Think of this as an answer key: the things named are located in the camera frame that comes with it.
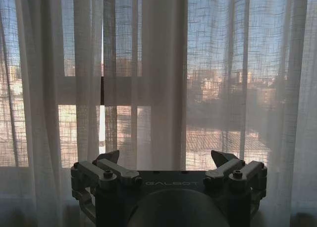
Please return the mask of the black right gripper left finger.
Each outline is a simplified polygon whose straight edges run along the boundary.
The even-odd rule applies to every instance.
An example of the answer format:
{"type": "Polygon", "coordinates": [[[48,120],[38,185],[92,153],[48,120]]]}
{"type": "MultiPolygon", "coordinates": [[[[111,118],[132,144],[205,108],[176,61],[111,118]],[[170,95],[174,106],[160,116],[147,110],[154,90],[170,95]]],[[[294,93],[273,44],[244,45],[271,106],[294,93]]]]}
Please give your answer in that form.
{"type": "Polygon", "coordinates": [[[117,164],[118,150],[100,154],[92,162],[76,162],[71,168],[72,189],[98,186],[111,189],[116,181],[123,186],[139,187],[143,179],[136,170],[129,170],[117,164]]]}

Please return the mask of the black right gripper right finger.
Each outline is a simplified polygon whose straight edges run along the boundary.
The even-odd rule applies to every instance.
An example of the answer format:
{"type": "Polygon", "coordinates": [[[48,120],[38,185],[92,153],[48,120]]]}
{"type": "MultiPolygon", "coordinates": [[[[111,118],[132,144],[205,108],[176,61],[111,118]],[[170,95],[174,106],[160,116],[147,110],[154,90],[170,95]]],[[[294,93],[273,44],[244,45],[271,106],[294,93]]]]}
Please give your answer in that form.
{"type": "Polygon", "coordinates": [[[237,158],[234,154],[211,151],[211,157],[216,169],[205,172],[203,183],[206,188],[220,189],[225,182],[236,191],[252,188],[256,191],[266,189],[267,167],[262,162],[251,161],[248,164],[237,158]]]}

